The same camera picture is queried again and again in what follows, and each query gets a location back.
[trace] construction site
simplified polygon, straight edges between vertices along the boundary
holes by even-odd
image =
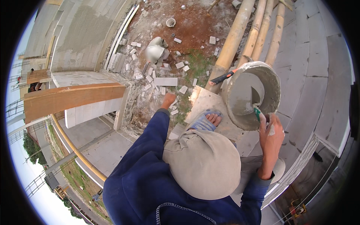
[[[154,63],[146,50],[157,37],[169,56]],[[320,190],[335,196],[351,163],[352,58],[321,0],[46,0],[18,58],[21,74],[9,85],[20,99],[6,118],[26,125],[9,130],[8,140],[30,136],[47,162],[25,191],[30,198],[47,184],[89,224],[113,224],[102,196],[92,195],[166,93],[176,95],[168,139],[212,108],[223,114],[215,132],[240,157],[262,155],[259,122],[245,106],[250,87],[258,108],[279,117],[285,171],[267,190],[262,225],[315,224]],[[230,196],[241,205],[242,192]]]

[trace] mortar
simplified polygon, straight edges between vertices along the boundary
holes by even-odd
[[[234,75],[224,81],[221,97],[226,105],[226,111],[231,121],[243,130],[258,130],[259,121],[254,112],[243,112],[239,111],[241,110],[240,107],[234,107],[234,102],[239,101],[241,98],[246,98],[245,96],[239,96],[242,92],[236,89],[239,88],[239,86],[236,85],[236,81],[242,73],[252,73],[261,81],[264,95],[261,99],[259,109],[264,114],[276,112],[279,107],[280,79],[269,65],[264,62],[256,61],[243,64]],[[261,96],[262,87],[260,87],[261,85],[256,85],[258,86],[257,91],[260,92]]]

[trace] cement bucket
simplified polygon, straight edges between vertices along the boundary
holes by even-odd
[[[259,121],[250,110],[251,87],[260,95],[259,109],[264,114],[276,112],[280,103],[280,79],[269,65],[256,61],[243,64],[231,78],[224,81],[221,96],[226,111],[237,127],[249,131],[259,129]]]

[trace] trowel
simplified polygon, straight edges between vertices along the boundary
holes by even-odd
[[[254,113],[256,115],[257,120],[260,122],[260,109],[258,108],[258,106],[260,106],[260,95],[257,92],[257,90],[255,90],[255,88],[251,87],[251,104],[252,107],[254,108]]]

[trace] mortar-covered hand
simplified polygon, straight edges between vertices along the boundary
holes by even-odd
[[[173,93],[166,93],[162,102],[161,108],[168,109],[170,105],[175,101],[176,95]]]
[[[280,147],[285,137],[283,126],[275,113],[260,114],[259,135],[263,158],[258,175],[261,179],[268,180],[278,160]]]

